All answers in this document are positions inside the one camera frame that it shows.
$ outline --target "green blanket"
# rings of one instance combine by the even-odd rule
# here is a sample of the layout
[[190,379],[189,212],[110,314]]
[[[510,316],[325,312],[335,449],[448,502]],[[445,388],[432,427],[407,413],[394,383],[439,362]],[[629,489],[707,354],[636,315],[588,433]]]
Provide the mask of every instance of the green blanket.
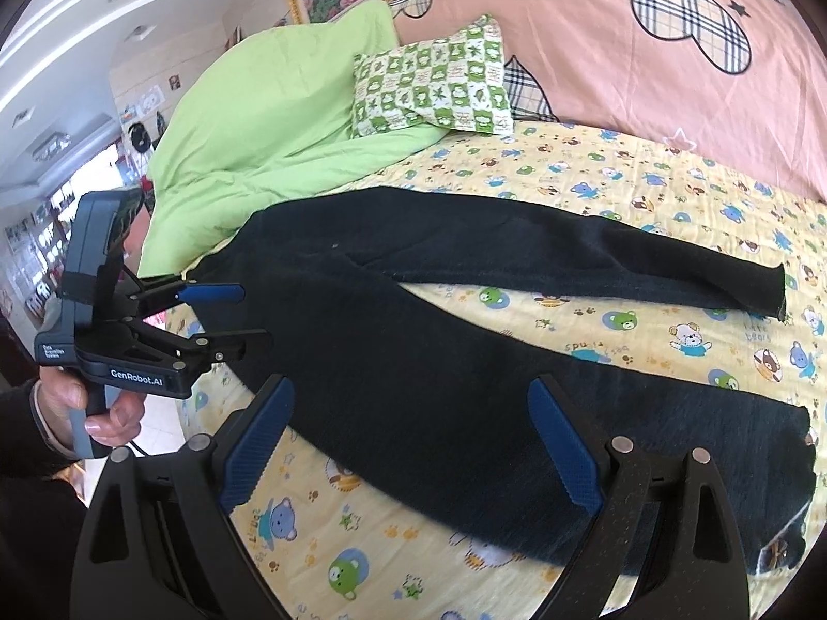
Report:
[[397,45],[390,9],[372,0],[336,23],[253,35],[219,58],[181,99],[150,161],[156,208],[141,276],[180,273],[254,212],[440,140],[445,130],[433,126],[350,139],[353,57]]

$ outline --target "blue gripper pad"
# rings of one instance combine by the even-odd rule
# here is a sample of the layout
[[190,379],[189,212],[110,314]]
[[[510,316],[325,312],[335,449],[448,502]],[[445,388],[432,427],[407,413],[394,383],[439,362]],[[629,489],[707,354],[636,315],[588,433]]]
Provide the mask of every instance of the blue gripper pad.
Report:
[[573,503],[590,515],[603,507],[597,464],[542,381],[528,387],[528,415],[552,458],[557,473]]
[[218,497],[218,503],[226,515],[234,507],[250,500],[255,485],[293,416],[295,402],[293,383],[282,378],[226,458],[224,487]]
[[187,305],[199,303],[240,303],[245,291],[240,284],[190,284],[176,298]]

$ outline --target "ceiling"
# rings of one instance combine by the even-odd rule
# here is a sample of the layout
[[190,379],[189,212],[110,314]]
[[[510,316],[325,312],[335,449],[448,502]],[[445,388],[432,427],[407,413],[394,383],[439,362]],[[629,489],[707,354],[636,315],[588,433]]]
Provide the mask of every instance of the ceiling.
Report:
[[[50,193],[79,156],[120,132],[110,67],[220,22],[234,1],[32,0],[0,49],[0,207]],[[127,40],[139,25],[156,27]],[[30,119],[13,128],[25,110]],[[68,133],[72,147],[35,163],[32,151],[55,131]]]

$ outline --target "hand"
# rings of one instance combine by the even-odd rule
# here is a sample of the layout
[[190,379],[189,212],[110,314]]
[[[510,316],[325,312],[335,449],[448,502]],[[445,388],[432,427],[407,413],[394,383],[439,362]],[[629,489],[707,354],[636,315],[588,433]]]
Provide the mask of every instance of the hand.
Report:
[[[121,391],[108,415],[87,418],[87,433],[102,445],[118,447],[126,445],[141,433],[146,394]],[[49,429],[62,445],[72,449],[72,425],[69,409],[86,408],[87,396],[84,385],[71,373],[60,368],[40,369],[40,390],[37,404]]]

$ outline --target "metal screw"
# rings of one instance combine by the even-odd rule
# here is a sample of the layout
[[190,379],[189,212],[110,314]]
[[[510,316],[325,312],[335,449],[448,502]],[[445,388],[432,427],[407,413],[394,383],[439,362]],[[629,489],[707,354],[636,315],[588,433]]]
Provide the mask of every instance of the metal screw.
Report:
[[618,452],[622,452],[624,455],[627,455],[634,450],[634,443],[626,436],[615,436],[612,439],[612,447],[614,447]]
[[128,447],[116,447],[112,452],[109,453],[109,459],[114,461],[115,463],[121,463],[122,461],[126,461],[129,459],[129,448]]
[[710,455],[709,451],[702,447],[696,447],[692,451],[692,459],[694,459],[698,463],[710,463],[710,459],[712,459],[712,455]]
[[187,447],[189,447],[189,449],[193,452],[200,452],[201,450],[207,449],[210,442],[212,442],[212,438],[210,438],[207,434],[197,433],[187,441]]

